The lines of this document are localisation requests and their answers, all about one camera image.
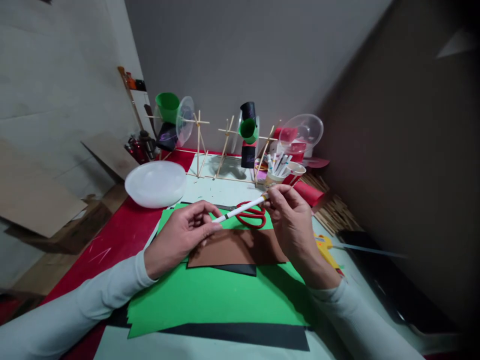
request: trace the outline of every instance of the green paper cone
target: green paper cone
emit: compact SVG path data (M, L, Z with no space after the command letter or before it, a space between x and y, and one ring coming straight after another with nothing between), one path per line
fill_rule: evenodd
M156 96L155 102L158 105L163 121L176 124L180 105L177 95L172 92L161 92Z
M256 142L259 138L259 128L257 127L255 120L252 118L242 121L239 132L243 140L249 145Z

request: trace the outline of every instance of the bundle of sticks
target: bundle of sticks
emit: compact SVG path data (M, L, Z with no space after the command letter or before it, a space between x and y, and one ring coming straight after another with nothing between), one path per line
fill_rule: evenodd
M364 231L342 199L330 193L329 186L321 176L306 173L300 180L325 193L327 202L314 216L330 235L335 236L341 230Z

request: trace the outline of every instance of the white table surface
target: white table surface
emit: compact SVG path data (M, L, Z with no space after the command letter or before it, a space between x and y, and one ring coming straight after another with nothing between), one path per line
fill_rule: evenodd
M200 166L204 159L200 155ZM214 176L220 156L207 156L202 169L202 176ZM197 158L192 161L189 172L197 173ZM251 180L250 171L240 167L240 160L226 158L220 173L229 179ZM206 200L213 204L236 206L237 204L258 198L264 189L255 188L253 183L225 179L197 178L187 176L185 195L179 202L194 203ZM325 228L312 217L313 231L317 235L331 238L333 244L339 243L336 236L331 236ZM150 236L149 244L157 230ZM395 322L386 311L362 273L359 271L347 251L333 248L330 253L336 262L343 266L343 273L348 283L355 287L380 316L401 334L421 354L454 351L459 348L459 337L455 335L418 335L406 324ZM129 329L107 326L103 333L95 359L350 359L340 338L328 321L317 330L317 334L306 331L310 352L275 348L253 344L236 343L224 340L198 338L192 336L166 333L152 333L134 339L128 339Z

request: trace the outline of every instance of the table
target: table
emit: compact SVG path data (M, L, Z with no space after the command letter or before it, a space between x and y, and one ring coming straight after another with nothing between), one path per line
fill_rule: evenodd
M181 164L185 171L196 174L196 155L190 152L175 151L168 158L169 161ZM218 168L220 156L208 156L203 167L203 175L213 176ZM248 169L240 168L238 159L227 158L222 166L221 176L226 178L251 178ZM262 190L255 188L253 183L230 181L224 179L197 178L187 176L186 192L181 201L194 203L206 200L213 204L236 205L246 200L256 199ZM112 216L101 232L93 239L90 246L84 251L77 262L62 278L58 285L45 298L49 302L62 296L87 279L91 279L118 262L134 256L142 250L147 241L155 232L156 226L162 216L162 209L146 209L138 206L128 198L120 209ZM329 236L322 225L313 217L313 230L318 235ZM332 238L333 244L339 243L336 237ZM331 253L337 263L342 265L345 277L351 286L356 287L368 303L396 329L414 348L422 354L434 354L453 351L458 348L458 339L455 336L419 336L413 333L405 324L398 324L390 317L380 300L370 288L362 273L356 267L350 255L341 249L332 249ZM249 357L278 358L289 357L293 359L339 359L348 358L348 354L332 326L325 322L325 328L320 329L320 337L307 331L310 352L286 350L268 346L230 343L212 339L193 338L189 336L154 333L139 338L127 340L127 329L108 326L102 321L90 331L66 355L66 359L134 359L139 352L143 359L158 357L158 350L162 349L166 358L192 355L195 351L196 358L219 359Z

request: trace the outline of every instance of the white sleeve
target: white sleeve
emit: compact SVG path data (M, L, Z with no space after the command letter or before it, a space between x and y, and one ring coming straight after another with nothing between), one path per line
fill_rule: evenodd
M4 359L58 359L100 320L154 284L140 251L75 290L0 327Z
M309 290L355 359L424 359L345 279L333 289Z

